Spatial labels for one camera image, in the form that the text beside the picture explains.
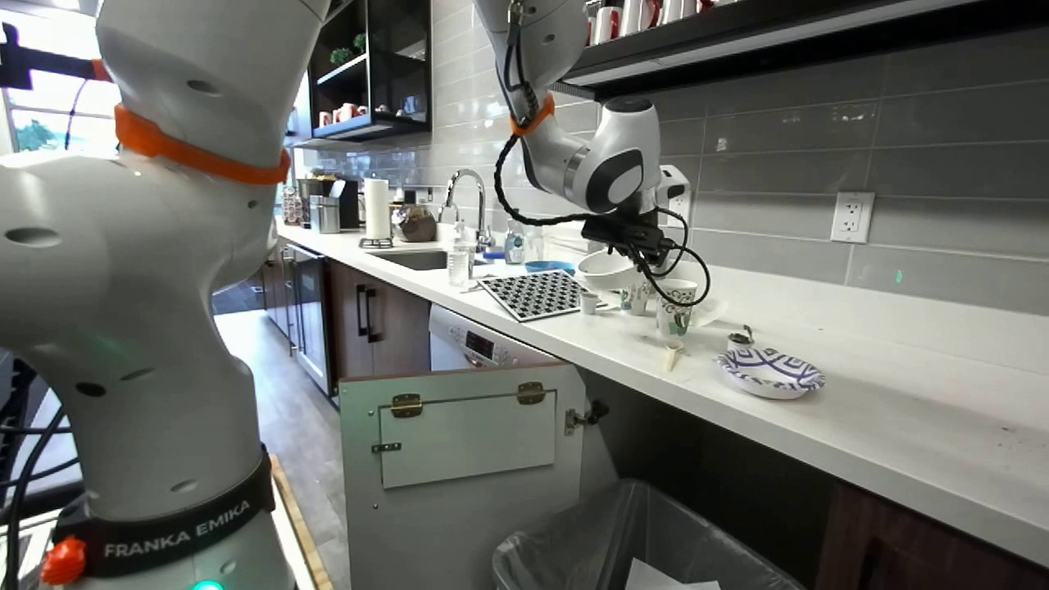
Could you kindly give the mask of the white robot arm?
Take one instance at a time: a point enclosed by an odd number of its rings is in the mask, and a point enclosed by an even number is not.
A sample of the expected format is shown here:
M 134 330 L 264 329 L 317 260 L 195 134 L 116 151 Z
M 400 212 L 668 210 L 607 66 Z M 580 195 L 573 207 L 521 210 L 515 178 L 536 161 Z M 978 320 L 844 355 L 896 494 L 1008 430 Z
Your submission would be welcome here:
M 91 58 L 5 47 L 117 88 L 116 147 L 0 164 L 0 349 L 64 399 L 82 494 L 41 590 L 297 590 L 255 387 L 210 299 L 266 260 L 286 124 L 333 0 L 100 0 Z

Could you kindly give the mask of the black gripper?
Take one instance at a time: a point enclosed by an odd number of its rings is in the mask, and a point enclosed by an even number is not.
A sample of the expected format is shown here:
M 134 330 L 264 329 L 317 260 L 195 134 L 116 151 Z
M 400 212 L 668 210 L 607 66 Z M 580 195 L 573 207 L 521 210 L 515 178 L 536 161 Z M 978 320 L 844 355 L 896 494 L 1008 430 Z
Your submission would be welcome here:
M 583 240 L 604 243 L 636 267 L 663 267 L 673 240 L 658 231 L 653 212 L 607 212 L 583 223 Z

